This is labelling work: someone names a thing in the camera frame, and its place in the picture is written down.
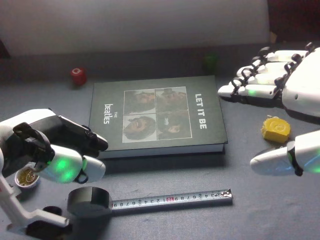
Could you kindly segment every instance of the book cover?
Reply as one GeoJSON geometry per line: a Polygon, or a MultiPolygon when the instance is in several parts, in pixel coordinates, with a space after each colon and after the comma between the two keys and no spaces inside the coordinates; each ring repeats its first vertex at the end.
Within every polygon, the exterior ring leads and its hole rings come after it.
{"type": "Polygon", "coordinates": [[[100,158],[220,152],[227,134],[214,76],[94,84],[91,130],[100,158]]]}

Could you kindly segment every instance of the white wall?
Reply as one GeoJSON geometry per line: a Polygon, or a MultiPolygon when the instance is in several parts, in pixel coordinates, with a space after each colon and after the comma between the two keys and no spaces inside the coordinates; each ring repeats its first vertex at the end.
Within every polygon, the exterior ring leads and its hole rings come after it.
{"type": "Polygon", "coordinates": [[[266,43],[267,0],[0,0],[13,56],[266,43]]]}

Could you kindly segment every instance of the gray fabric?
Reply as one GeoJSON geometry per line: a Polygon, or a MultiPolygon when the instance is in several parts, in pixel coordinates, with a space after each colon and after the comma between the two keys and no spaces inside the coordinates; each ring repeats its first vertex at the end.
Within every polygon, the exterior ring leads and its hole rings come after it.
{"type": "MultiPolygon", "coordinates": [[[[59,115],[87,125],[93,82],[201,75],[200,60],[204,53],[216,51],[220,56],[220,72],[216,78],[217,87],[220,87],[227,84],[236,70],[246,65],[261,47],[264,46],[34,56],[1,61],[0,121],[29,109],[50,107],[59,115]],[[88,70],[89,81],[79,89],[72,87],[69,79],[69,71],[74,67],[88,70]]],[[[319,176],[307,173],[302,177],[260,176],[249,166],[249,160],[257,152],[271,146],[260,133],[267,115],[288,121],[292,138],[314,131],[319,126],[292,118],[277,107],[226,101],[221,101],[221,106],[228,136],[225,155],[107,161],[105,177],[86,186],[106,189],[115,200],[231,188],[234,195],[232,206],[82,221],[74,226],[74,234],[69,239],[320,239],[319,176]]],[[[12,176],[8,180],[14,183],[12,176]]],[[[42,179],[37,188],[24,196],[22,204],[28,211],[59,206],[70,217],[66,212],[68,194],[78,187],[76,183],[62,185],[42,179]]],[[[10,221],[2,210],[0,220],[3,230],[10,221]]],[[[1,232],[0,239],[29,238],[1,232]]]]}

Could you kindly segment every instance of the red object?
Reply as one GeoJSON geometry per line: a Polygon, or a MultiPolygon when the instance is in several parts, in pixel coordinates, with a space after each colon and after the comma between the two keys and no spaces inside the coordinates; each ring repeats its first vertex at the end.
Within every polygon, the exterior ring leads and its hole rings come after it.
{"type": "Polygon", "coordinates": [[[85,69],[82,67],[77,67],[72,69],[71,76],[74,84],[81,86],[87,82],[87,76],[85,69]]]}

